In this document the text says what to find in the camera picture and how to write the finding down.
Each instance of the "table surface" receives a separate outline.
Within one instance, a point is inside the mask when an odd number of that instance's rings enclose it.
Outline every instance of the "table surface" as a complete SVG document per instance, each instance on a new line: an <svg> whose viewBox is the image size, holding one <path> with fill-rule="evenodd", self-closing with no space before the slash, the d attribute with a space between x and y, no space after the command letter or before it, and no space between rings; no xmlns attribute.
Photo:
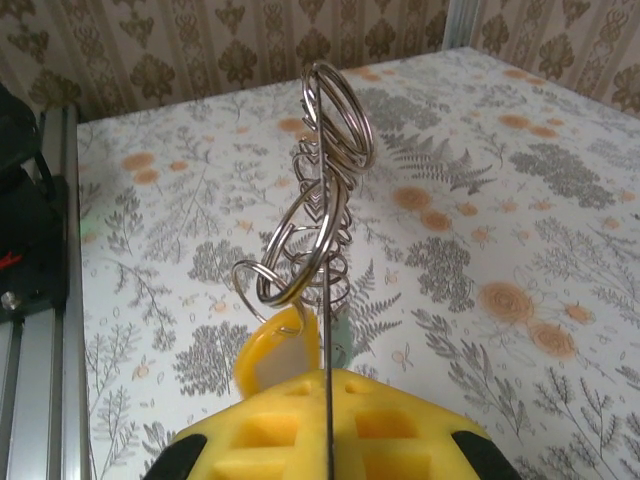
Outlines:
<svg viewBox="0 0 640 480"><path fill-rule="evenodd" d="M378 148L350 201L348 368L477 421L526 478L640 478L640 121L471 49L347 78ZM299 99L79 127L96 478L239 400L258 322L229 270L297 195Z"/></svg>

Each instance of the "red wire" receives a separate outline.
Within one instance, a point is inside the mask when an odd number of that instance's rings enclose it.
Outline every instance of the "red wire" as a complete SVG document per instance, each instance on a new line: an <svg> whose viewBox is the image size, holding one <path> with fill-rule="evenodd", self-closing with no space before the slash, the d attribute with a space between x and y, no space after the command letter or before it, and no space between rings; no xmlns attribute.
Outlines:
<svg viewBox="0 0 640 480"><path fill-rule="evenodd" d="M14 265L22 260L22 255L13 256L13 252L7 253L4 258L0 259L0 270L3 270L11 265Z"/></svg>

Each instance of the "yellow key tag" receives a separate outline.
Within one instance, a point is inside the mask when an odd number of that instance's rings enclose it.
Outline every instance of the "yellow key tag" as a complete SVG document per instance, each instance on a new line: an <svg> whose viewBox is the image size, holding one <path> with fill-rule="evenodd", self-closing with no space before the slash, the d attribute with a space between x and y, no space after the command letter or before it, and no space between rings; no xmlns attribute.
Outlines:
<svg viewBox="0 0 640 480"><path fill-rule="evenodd" d="M306 313L306 326L298 335L282 331L300 329L300 315L290 307L276 313L249 337L233 372L243 398L320 368L318 321L313 312L307 309Z"/></svg>

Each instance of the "patterned wallpaper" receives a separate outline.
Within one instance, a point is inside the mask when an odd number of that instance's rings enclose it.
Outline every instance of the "patterned wallpaper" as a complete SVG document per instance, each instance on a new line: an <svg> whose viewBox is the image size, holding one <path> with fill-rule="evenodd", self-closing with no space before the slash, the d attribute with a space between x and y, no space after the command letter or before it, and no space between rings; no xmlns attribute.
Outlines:
<svg viewBox="0 0 640 480"><path fill-rule="evenodd" d="M0 0L0 81L98 119L437 50L448 0Z"/></svg>
<svg viewBox="0 0 640 480"><path fill-rule="evenodd" d="M640 118L640 0L484 0L471 46Z"/></svg>

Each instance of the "metal frame rail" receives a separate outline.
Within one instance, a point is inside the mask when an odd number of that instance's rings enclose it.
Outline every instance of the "metal frame rail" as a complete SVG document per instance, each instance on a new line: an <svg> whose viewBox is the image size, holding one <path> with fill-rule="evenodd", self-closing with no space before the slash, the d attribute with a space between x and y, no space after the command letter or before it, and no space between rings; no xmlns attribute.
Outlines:
<svg viewBox="0 0 640 480"><path fill-rule="evenodd" d="M481 1L484 0L451 0L449 2L442 50L469 46Z"/></svg>
<svg viewBox="0 0 640 480"><path fill-rule="evenodd" d="M42 153L68 185L64 309L0 323L0 478L85 480L89 429L80 256L77 110L43 114ZM11 228L3 225L1 229Z"/></svg>

